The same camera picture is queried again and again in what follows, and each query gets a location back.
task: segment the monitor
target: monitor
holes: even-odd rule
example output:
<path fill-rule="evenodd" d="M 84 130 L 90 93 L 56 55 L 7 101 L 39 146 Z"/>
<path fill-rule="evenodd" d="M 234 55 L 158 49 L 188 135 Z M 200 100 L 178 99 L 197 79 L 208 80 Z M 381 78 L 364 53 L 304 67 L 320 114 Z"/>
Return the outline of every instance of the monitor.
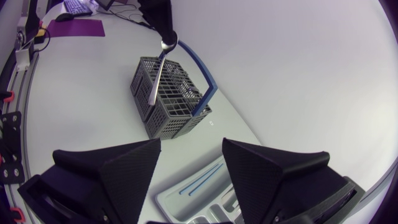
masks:
<path fill-rule="evenodd" d="M 95 0 L 106 11 L 112 6 L 114 0 Z"/>

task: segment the blue strip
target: blue strip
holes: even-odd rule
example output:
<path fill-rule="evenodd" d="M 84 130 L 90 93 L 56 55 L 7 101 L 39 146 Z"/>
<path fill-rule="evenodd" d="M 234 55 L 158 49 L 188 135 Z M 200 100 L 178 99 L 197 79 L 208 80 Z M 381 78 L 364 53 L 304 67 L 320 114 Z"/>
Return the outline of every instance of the blue strip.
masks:
<path fill-rule="evenodd" d="M 202 183 L 198 185 L 195 189 L 193 189 L 191 192 L 189 192 L 189 196 L 192 196 L 196 191 L 198 191 L 207 181 L 210 180 L 210 177 L 216 174 L 217 171 L 223 166 L 224 164 L 221 164 L 210 176 L 208 176 Z"/>
<path fill-rule="evenodd" d="M 184 189 L 180 191 L 180 195 L 184 194 L 189 188 L 193 187 L 197 182 L 201 181 L 203 178 L 207 176 L 214 168 L 216 168 L 219 164 L 214 165 L 212 168 L 210 168 L 205 174 L 203 174 L 201 177 L 199 177 L 197 180 L 195 180 L 192 184 L 188 185 Z"/>
<path fill-rule="evenodd" d="M 206 65 L 200 60 L 199 56 L 190 48 L 188 45 L 181 40 L 178 41 L 178 44 L 191 56 L 191 58 L 195 61 L 198 65 L 200 71 L 202 72 L 203 76 L 205 76 L 207 84 L 209 88 L 207 89 L 205 95 L 203 95 L 202 99 L 199 101 L 195 109 L 192 111 L 192 116 L 198 116 L 205 106 L 210 101 L 211 97 L 216 93 L 218 87 L 216 82 L 214 81 L 213 76 L 207 69 Z"/>

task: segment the spoon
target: spoon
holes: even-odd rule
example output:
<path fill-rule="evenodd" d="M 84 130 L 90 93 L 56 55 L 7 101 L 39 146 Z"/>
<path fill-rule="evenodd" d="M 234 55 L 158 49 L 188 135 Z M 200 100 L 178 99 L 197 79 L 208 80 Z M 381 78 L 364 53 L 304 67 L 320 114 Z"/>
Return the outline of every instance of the spoon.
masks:
<path fill-rule="evenodd" d="M 177 46 L 177 43 L 178 43 L 178 36 L 177 36 L 176 43 L 174 43 L 173 45 L 167 45 L 162 41 L 163 59 L 162 59 L 162 62 L 160 63 L 159 71 L 157 71 L 154 86 L 152 87 L 152 90 L 150 91 L 150 95 L 149 95 L 149 99 L 148 99 L 148 104 L 151 106 L 154 106 L 155 102 L 156 102 L 157 89 L 159 88 L 160 76 L 162 75 L 163 64 L 166 60 L 166 56 L 168 53 L 170 53 L 175 48 L 175 46 Z"/>

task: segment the white table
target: white table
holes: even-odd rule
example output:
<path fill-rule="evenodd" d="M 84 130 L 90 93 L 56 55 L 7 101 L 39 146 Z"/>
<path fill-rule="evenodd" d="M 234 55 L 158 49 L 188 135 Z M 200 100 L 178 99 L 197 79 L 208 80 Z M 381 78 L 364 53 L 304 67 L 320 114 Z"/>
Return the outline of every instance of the white table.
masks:
<path fill-rule="evenodd" d="M 61 6 L 49 11 L 44 24 L 56 18 Z M 53 165 L 56 149 L 87 151 L 148 139 L 129 86 L 139 58 L 160 54 L 160 36 L 116 16 L 89 19 L 103 21 L 105 37 L 56 37 L 40 53 L 27 113 L 32 175 Z M 202 93 L 207 89 L 181 47 L 168 59 L 178 61 Z M 209 105 L 213 112 L 190 133 L 162 141 L 139 223 L 165 221 L 154 196 L 219 157 L 223 137 L 259 144 L 222 92 L 218 90 Z"/>

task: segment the cable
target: cable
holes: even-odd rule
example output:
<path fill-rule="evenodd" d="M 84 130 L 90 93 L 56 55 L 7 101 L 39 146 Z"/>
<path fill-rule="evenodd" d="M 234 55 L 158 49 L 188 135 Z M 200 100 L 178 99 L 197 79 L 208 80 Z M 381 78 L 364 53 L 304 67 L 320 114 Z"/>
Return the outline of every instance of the cable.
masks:
<path fill-rule="evenodd" d="M 121 4 L 121 5 L 111 6 L 111 7 L 118 7 L 118 6 L 134 6 L 137 9 L 137 6 L 135 4 Z"/>
<path fill-rule="evenodd" d="M 44 31 L 45 31 L 45 33 L 44 33 L 44 35 L 45 34 L 47 34 L 48 35 L 48 37 L 49 37 L 49 41 L 47 41 L 47 44 L 42 48 L 42 49 L 40 49 L 40 50 L 34 50 L 33 51 L 33 53 L 35 53 L 35 52 L 41 52 L 41 51 L 43 51 L 44 49 L 46 49 L 47 48 L 47 46 L 49 45 L 49 43 L 50 43 L 50 40 L 51 40 L 51 35 L 50 35 L 50 32 L 49 32 L 49 30 L 47 30 L 46 28 L 41 28 L 41 29 L 43 29 Z"/>
<path fill-rule="evenodd" d="M 132 22 L 132 23 L 134 23 L 134 24 L 137 24 L 137 25 L 146 27 L 146 28 L 148 28 L 148 29 L 154 30 L 153 27 L 151 27 L 150 25 L 146 24 L 145 22 L 136 22 L 136 21 L 134 21 L 134 20 L 128 19 L 128 18 L 125 17 L 125 16 L 118 15 L 117 13 L 114 13 L 112 10 L 109 10 L 109 11 L 110 11 L 112 14 L 114 14 L 115 16 L 117 16 L 117 17 L 119 17 L 119 18 L 121 18 L 121 19 L 124 19 L 125 21 L 129 21 L 129 22 Z"/>

